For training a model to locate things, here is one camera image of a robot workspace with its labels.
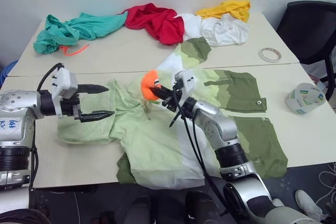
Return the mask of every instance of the clothing pile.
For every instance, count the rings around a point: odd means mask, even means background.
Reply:
[[[258,91],[256,79],[249,73],[228,70],[198,69],[206,60],[210,47],[203,37],[179,44],[157,67],[162,85],[171,89],[174,74],[180,68],[194,68],[195,99],[218,106],[224,115],[235,120],[238,137],[261,177],[280,177],[287,169],[287,158],[277,140],[274,127],[262,113],[267,110],[266,98]],[[72,118],[59,120],[58,133],[67,143],[107,144],[120,141],[125,154],[118,162],[118,180],[138,183],[153,189],[181,189],[201,186],[204,176],[187,140],[184,122],[141,94],[140,75],[126,87],[113,79],[105,86],[108,92],[84,97],[84,112],[112,110],[115,115],[97,122],[82,124]],[[230,111],[242,115],[230,115]],[[245,117],[260,113],[260,117]],[[208,173],[219,176],[219,163],[204,132],[196,127],[203,160]]]
[[[133,6],[119,15],[81,13],[78,18],[65,22],[48,15],[45,29],[34,42],[34,49],[40,54],[50,54],[60,46],[75,45],[79,39],[104,37],[123,25],[129,29],[144,28],[154,39],[166,45],[200,37],[204,37],[210,46],[242,44],[249,32],[246,24],[249,8],[249,1],[231,0],[213,8],[201,9],[196,12],[197,16],[187,13],[177,15],[175,10],[156,7],[153,3]]]

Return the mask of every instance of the blue object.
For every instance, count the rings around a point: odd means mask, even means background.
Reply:
[[[9,64],[8,66],[6,66],[2,71],[1,71],[1,76],[0,76],[0,83],[1,86],[4,84],[6,77],[8,76],[9,72],[11,71],[11,69],[15,66],[15,64],[18,61],[13,61],[11,64]]]

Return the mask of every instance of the teal shirt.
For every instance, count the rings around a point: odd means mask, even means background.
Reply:
[[[61,22],[48,15],[45,29],[39,33],[34,49],[40,54],[55,52],[59,46],[72,46],[79,39],[94,40],[118,30],[127,18],[127,12],[120,15],[93,16],[81,13],[78,18]]]

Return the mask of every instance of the tape roll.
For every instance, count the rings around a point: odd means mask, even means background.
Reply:
[[[296,114],[307,114],[326,102],[324,93],[310,83],[301,83],[285,98],[287,107]]]
[[[271,52],[275,53],[277,58],[276,59],[270,59],[270,58],[266,57],[264,55],[265,51],[271,51]],[[259,56],[260,56],[261,59],[263,59],[264,61],[267,61],[269,63],[277,63],[281,59],[281,53],[278,50],[275,50],[274,48],[270,48],[270,47],[266,47],[266,48],[263,48],[262,50],[260,50]]]

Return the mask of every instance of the shoe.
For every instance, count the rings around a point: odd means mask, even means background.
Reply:
[[[329,212],[331,218],[333,218],[336,221],[336,205],[328,202],[326,204],[326,209]]]
[[[152,219],[152,199],[149,196],[137,198],[130,206],[124,219],[124,224],[150,224],[154,223]]]
[[[295,200],[299,208],[301,208],[303,212],[310,218],[320,222],[327,217],[327,215],[323,214],[322,209],[315,204],[312,198],[310,198],[310,196],[305,191],[296,191]]]
[[[285,206],[285,205],[282,203],[282,201],[281,201],[280,199],[277,199],[277,198],[273,199],[273,200],[272,200],[272,203],[273,203],[273,205],[275,205],[276,207],[284,207],[284,206]]]
[[[189,191],[185,197],[185,223],[222,223],[213,199],[201,191]]]

